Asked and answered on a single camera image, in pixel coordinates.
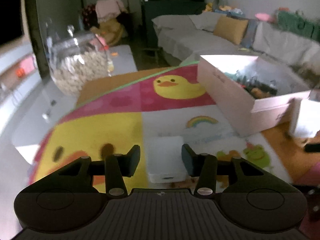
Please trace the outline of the grey covered sofa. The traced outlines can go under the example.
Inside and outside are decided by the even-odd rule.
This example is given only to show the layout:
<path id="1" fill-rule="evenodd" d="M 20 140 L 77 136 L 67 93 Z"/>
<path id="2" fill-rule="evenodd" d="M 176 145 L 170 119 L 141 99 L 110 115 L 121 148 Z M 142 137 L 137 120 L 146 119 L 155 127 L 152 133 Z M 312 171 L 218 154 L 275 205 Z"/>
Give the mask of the grey covered sofa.
<path id="1" fill-rule="evenodd" d="M 312 85 L 319 81 L 319 42 L 275 24 L 215 12 L 162 15 L 152 23 L 157 45 L 170 63 L 197 61 L 207 54 L 265 55 L 292 67 Z"/>

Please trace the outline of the pink lidded small bottle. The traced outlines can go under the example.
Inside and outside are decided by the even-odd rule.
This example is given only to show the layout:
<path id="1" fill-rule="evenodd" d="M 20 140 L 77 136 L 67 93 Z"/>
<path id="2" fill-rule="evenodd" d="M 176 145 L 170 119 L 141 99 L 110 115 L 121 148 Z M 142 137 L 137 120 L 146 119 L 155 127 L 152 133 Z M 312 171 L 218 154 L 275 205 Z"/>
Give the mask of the pink lidded small bottle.
<path id="1" fill-rule="evenodd" d="M 95 36 L 98 39 L 98 41 L 100 42 L 100 44 L 102 45 L 103 51 L 104 51 L 105 56 L 106 56 L 108 76 L 112 76 L 112 73 L 114 71 L 114 63 L 113 63 L 113 60 L 111 58 L 110 48 L 109 48 L 109 46 L 107 45 L 107 43 L 105 42 L 105 40 L 101 36 L 99 36 L 98 34 L 95 34 Z"/>

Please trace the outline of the brown bear figurine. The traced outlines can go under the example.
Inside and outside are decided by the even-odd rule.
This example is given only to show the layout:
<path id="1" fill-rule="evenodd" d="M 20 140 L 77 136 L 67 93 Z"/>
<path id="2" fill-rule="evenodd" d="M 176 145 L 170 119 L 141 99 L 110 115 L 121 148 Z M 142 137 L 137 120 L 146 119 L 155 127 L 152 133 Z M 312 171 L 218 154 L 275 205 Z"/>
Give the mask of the brown bear figurine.
<path id="1" fill-rule="evenodd" d="M 259 88 L 253 88 L 250 91 L 250 94 L 255 98 L 255 99 L 264 99 L 268 97 L 268 93 L 263 92 Z"/>

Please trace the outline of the glass jar of nuts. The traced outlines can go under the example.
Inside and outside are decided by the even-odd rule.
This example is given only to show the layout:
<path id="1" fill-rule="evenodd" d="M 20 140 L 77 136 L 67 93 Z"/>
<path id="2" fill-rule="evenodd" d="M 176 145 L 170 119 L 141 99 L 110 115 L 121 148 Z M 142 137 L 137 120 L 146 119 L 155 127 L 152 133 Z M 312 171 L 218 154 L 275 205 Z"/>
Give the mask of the glass jar of nuts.
<path id="1" fill-rule="evenodd" d="M 91 31 L 75 33 L 67 26 L 68 37 L 59 40 L 57 33 L 47 33 L 47 61 L 50 77 L 65 95 L 79 95 L 88 81 L 107 77 L 103 47 Z"/>

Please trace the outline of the clear bag of dark items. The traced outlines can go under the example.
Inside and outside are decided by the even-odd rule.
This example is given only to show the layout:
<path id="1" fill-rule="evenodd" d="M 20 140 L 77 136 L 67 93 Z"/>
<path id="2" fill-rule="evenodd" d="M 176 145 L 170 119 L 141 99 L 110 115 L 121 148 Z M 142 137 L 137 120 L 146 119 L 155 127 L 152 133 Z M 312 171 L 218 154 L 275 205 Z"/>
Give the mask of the clear bag of dark items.
<path id="1" fill-rule="evenodd" d="M 241 87 L 243 87 L 248 92 L 250 92 L 253 88 L 257 88 L 262 92 L 270 93 L 272 95 L 276 95 L 278 92 L 278 90 L 275 87 L 272 87 L 271 85 L 267 85 L 265 83 L 258 81 L 256 76 L 247 77 L 246 75 L 242 75 L 239 72 L 237 72 L 236 74 L 224 72 L 224 74 L 229 79 L 238 83 Z"/>

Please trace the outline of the green patterned cushion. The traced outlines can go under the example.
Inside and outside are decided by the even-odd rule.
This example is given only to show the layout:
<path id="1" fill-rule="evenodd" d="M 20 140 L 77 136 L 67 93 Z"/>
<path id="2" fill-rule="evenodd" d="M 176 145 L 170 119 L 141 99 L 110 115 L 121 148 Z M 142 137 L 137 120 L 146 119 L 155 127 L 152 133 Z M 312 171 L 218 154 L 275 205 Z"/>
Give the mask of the green patterned cushion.
<path id="1" fill-rule="evenodd" d="M 296 13 L 278 11 L 278 28 L 319 42 L 319 23 L 310 21 Z"/>

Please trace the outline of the yellow cushion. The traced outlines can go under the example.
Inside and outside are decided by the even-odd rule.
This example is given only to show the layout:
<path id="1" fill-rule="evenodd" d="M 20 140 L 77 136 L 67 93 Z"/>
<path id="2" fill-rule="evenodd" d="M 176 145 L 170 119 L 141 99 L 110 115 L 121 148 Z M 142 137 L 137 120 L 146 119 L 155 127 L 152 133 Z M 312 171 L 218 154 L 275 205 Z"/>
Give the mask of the yellow cushion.
<path id="1" fill-rule="evenodd" d="M 215 26 L 213 34 L 235 45 L 239 45 L 247 29 L 249 20 L 237 20 L 221 16 Z"/>

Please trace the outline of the colourful cartoon play mat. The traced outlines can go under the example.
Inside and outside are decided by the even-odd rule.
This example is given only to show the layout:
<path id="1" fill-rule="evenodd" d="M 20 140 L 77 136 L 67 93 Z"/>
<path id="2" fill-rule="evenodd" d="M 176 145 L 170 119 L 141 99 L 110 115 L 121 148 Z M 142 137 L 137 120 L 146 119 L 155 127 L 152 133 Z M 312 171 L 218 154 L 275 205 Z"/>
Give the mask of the colourful cartoon play mat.
<path id="1" fill-rule="evenodd" d="M 203 90 L 188 97 L 181 93 L 183 87 L 198 86 L 197 65 L 190 65 L 125 84 L 77 108 L 59 120 L 41 142 L 30 181 L 40 180 L 82 156 L 101 160 L 105 144 L 112 144 L 119 154 L 139 145 L 138 167 L 133 177 L 125 178 L 128 190 L 193 189 L 197 178 L 189 175 L 175 183 L 149 182 L 144 142 L 153 137 L 181 136 L 183 144 L 196 153 L 209 153 L 223 161 L 243 157 L 293 183 L 319 163 L 319 158 L 300 160 L 298 148 L 285 138 L 285 125 L 241 137 Z"/>

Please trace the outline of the metal spoon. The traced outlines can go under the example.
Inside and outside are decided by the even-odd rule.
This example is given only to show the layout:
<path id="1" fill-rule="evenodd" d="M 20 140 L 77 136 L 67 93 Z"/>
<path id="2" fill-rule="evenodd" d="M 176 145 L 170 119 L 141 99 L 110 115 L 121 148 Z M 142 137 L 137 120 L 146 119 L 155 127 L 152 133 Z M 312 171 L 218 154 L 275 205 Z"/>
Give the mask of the metal spoon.
<path id="1" fill-rule="evenodd" d="M 56 105 L 56 103 L 57 103 L 56 100 L 52 100 L 52 101 L 50 102 L 49 108 L 48 108 L 44 113 L 42 113 L 42 118 L 43 118 L 45 121 L 49 121 L 50 116 L 51 116 L 51 114 L 52 114 L 53 107 Z"/>

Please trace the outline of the white low side table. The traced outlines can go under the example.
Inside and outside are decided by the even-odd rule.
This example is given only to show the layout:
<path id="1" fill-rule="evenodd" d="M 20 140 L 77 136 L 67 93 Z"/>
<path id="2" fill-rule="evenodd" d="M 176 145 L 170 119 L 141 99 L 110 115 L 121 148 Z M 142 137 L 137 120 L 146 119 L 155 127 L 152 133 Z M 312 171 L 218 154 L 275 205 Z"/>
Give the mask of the white low side table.
<path id="1" fill-rule="evenodd" d="M 112 76 L 138 72 L 129 45 L 119 45 L 111 47 L 110 53 L 114 65 L 114 70 L 111 73 Z"/>

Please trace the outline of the white square plastic box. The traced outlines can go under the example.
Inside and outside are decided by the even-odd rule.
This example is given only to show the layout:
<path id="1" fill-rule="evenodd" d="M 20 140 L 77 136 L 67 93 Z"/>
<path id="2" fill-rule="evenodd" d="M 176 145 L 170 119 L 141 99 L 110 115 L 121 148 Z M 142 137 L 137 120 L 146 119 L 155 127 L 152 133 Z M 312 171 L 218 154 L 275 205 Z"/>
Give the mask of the white square plastic box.
<path id="1" fill-rule="evenodd" d="M 149 182 L 163 184 L 187 179 L 188 173 L 181 154 L 183 143 L 181 136 L 153 137 L 144 142 Z"/>

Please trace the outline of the white tv shelf unit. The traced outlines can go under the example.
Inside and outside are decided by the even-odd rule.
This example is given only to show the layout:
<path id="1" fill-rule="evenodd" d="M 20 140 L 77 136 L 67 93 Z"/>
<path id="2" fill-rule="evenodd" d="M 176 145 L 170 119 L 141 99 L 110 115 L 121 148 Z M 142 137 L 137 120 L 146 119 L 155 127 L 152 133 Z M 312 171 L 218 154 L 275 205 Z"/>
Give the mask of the white tv shelf unit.
<path id="1" fill-rule="evenodd" d="M 40 81 L 36 57 L 27 38 L 1 46 L 1 131 Z"/>

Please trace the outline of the pink white cardboard box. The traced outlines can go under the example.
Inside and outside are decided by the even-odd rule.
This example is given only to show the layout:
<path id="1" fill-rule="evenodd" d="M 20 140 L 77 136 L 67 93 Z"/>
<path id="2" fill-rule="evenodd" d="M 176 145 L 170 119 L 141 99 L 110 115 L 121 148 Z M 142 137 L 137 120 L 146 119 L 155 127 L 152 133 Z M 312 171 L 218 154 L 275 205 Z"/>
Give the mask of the pink white cardboard box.
<path id="1" fill-rule="evenodd" d="M 255 99 L 224 72 L 256 76 L 258 81 L 275 87 L 278 92 Z M 294 99 L 308 98 L 312 90 L 317 90 L 309 88 L 289 66 L 248 55 L 202 55 L 197 80 L 242 137 L 290 121 Z"/>

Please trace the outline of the clear plastic case with label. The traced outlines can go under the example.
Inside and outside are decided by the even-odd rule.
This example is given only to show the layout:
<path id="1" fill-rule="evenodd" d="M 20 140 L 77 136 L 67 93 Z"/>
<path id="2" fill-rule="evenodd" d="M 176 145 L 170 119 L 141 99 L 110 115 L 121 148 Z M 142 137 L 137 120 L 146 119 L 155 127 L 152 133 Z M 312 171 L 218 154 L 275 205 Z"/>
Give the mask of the clear plastic case with label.
<path id="1" fill-rule="evenodd" d="M 293 138 L 314 138 L 319 131 L 319 90 L 312 90 L 308 98 L 295 98 L 289 126 Z"/>

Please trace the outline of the black television screen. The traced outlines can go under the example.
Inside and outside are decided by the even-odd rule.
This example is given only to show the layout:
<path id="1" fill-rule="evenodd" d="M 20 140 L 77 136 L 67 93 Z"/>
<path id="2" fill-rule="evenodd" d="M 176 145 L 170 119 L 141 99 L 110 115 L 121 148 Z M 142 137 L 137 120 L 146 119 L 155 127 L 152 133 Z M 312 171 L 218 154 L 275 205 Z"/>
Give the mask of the black television screen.
<path id="1" fill-rule="evenodd" d="M 24 35 L 21 0 L 1 0 L 1 46 Z"/>

